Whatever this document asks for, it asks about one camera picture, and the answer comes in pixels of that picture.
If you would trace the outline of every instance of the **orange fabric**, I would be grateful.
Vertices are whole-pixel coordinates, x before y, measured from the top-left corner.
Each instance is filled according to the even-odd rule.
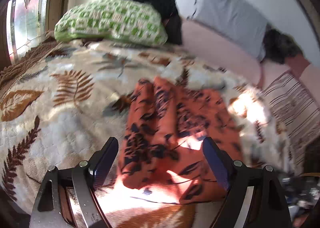
[[[220,187],[203,155],[210,136],[233,160],[242,160],[239,134],[219,93],[175,86],[156,77],[137,84],[118,165],[116,186],[154,202],[220,200]]]

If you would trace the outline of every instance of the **black cloth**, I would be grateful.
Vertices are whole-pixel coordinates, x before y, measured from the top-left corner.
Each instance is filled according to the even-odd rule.
[[[266,32],[263,44],[266,50],[266,58],[279,64],[284,64],[286,57],[302,54],[301,49],[292,37],[282,34],[275,29]]]
[[[182,44],[181,18],[176,7],[175,0],[133,0],[139,3],[148,3],[161,15],[162,22],[168,20],[165,30],[168,35],[168,42]]]

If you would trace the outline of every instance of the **gray pillowcase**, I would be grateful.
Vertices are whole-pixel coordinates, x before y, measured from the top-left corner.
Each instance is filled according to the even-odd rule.
[[[245,0],[196,0],[193,20],[229,38],[261,61],[267,19]]]

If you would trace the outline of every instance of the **pillow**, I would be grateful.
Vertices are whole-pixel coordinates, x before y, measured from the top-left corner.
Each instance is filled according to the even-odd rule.
[[[195,21],[183,20],[181,30],[183,48],[189,53],[208,65],[229,69],[252,84],[260,82],[260,63],[238,45]]]
[[[192,19],[211,27],[262,61],[268,21],[253,6],[245,0],[196,0],[195,6]]]
[[[132,0],[97,0],[63,15],[54,28],[57,41],[103,37],[120,42],[161,45],[167,34],[160,14],[149,4]]]

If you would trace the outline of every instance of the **brown furry fabric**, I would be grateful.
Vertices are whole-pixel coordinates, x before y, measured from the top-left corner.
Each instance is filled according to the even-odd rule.
[[[4,70],[0,72],[0,98],[10,88],[17,77],[25,73],[52,48],[57,46],[57,44],[55,40],[48,42],[46,39],[39,46],[31,48],[17,64],[5,67]]]

